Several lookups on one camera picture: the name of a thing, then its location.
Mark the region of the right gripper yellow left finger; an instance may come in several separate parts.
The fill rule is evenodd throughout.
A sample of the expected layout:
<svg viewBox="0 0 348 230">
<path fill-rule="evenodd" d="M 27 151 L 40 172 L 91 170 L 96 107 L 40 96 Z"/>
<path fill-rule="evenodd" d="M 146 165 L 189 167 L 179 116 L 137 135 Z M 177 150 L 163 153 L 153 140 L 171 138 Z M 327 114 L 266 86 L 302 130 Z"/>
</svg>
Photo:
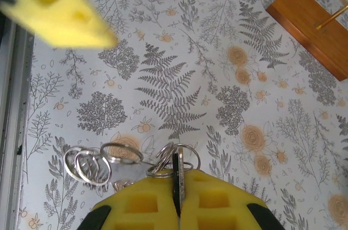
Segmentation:
<svg viewBox="0 0 348 230">
<path fill-rule="evenodd" d="M 146 177 L 97 203 L 81 229 L 179 229 L 171 178 Z"/>
</svg>

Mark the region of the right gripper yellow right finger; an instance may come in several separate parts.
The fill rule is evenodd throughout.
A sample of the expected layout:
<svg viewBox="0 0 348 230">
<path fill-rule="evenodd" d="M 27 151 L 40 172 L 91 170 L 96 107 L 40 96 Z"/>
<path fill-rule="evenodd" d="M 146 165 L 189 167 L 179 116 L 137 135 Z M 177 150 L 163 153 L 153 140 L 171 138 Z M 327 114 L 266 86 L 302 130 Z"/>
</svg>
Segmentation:
<svg viewBox="0 0 348 230">
<path fill-rule="evenodd" d="M 181 229 L 275 229 L 263 200 L 200 170 L 185 174 Z"/>
</svg>

